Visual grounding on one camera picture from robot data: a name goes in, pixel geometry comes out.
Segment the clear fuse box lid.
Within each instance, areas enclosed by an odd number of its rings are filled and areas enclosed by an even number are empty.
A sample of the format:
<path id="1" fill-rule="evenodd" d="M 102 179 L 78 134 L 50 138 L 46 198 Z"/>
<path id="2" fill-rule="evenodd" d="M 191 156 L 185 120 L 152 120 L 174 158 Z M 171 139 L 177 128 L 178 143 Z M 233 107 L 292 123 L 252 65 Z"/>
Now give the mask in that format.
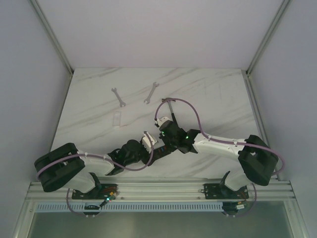
<path id="1" fill-rule="evenodd" d="M 120 127 L 120 123 L 121 123 L 121 112 L 115 112 L 113 115 L 112 126 L 113 127 Z"/>

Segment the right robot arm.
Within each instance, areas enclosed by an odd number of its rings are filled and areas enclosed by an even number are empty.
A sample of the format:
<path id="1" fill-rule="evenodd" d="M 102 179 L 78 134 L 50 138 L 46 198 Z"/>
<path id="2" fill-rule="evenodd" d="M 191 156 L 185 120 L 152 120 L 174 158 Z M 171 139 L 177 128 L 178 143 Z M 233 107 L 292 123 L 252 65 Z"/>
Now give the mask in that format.
<path id="1" fill-rule="evenodd" d="M 240 164 L 226 172 L 215 187 L 224 199 L 236 199 L 237 193 L 251 183 L 267 186 L 278 162 L 278 157 L 255 135 L 238 140 L 203 135 L 197 129 L 185 131 L 166 117 L 157 120 L 157 127 L 161 140 L 171 152 L 213 154 Z"/>

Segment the black fuse box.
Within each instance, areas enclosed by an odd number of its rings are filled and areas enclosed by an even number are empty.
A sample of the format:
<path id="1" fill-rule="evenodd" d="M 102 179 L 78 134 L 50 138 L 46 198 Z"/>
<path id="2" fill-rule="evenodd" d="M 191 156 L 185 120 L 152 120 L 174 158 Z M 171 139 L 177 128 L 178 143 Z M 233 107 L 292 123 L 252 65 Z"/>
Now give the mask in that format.
<path id="1" fill-rule="evenodd" d="M 169 146 L 161 146 L 157 149 L 154 150 L 154 154 L 153 154 L 153 161 L 156 161 L 158 159 L 161 159 L 171 153 L 173 153 L 175 151 L 174 148 L 169 147 Z"/>

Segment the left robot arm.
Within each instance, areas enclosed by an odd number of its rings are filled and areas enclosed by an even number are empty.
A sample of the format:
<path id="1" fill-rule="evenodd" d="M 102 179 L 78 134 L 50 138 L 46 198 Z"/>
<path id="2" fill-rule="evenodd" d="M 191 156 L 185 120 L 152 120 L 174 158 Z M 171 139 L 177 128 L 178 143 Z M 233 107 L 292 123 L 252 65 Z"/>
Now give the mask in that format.
<path id="1" fill-rule="evenodd" d="M 131 171 L 130 165 L 138 162 L 144 167 L 150 166 L 166 151 L 165 147 L 151 149 L 154 144 L 155 141 L 147 137 L 141 141 L 132 139 L 121 148 L 94 157 L 81 152 L 75 144 L 66 143 L 38 158 L 34 166 L 44 192 L 68 188 L 74 199 L 102 199 L 111 188 L 102 185 L 99 179 Z"/>

